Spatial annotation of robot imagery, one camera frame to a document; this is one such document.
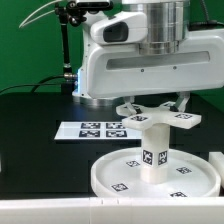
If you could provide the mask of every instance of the white cylinder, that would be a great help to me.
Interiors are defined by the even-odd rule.
[[[150,184],[167,180],[170,126],[156,124],[142,135],[141,179]]]
[[[186,2],[189,0],[122,0],[122,4],[148,4],[148,3],[164,3],[164,2]]]

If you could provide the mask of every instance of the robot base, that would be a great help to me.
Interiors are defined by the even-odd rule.
[[[209,197],[218,196],[220,176],[205,160],[169,150],[167,181],[149,184],[141,179],[141,148],[109,153],[91,170],[91,185],[99,197]]]
[[[81,103],[95,107],[109,107],[121,104],[122,98],[105,98],[105,99],[92,99],[90,97],[78,96],[73,93],[73,99],[76,103]]]

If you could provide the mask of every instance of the white base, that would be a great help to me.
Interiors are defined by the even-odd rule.
[[[96,161],[91,170],[91,185],[96,195],[144,198],[219,195],[219,174],[199,157],[170,149],[167,182],[162,184],[144,182],[140,177],[141,165],[130,167],[133,163],[129,162],[132,161],[141,163],[141,148],[115,151]]]
[[[1,200],[0,223],[223,224],[223,210],[223,197]]]

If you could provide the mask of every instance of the green wall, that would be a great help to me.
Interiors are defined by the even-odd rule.
[[[57,17],[52,14],[23,29],[19,24],[47,0],[1,1],[0,9],[0,89],[39,80],[62,73],[61,33]],[[224,22],[224,1],[206,0],[211,19]],[[203,21],[199,0],[191,0],[191,21]],[[71,59],[74,68],[82,61],[82,31],[69,28]],[[58,87],[42,87],[42,91],[57,91]],[[200,92],[209,101],[219,105],[223,90]]]

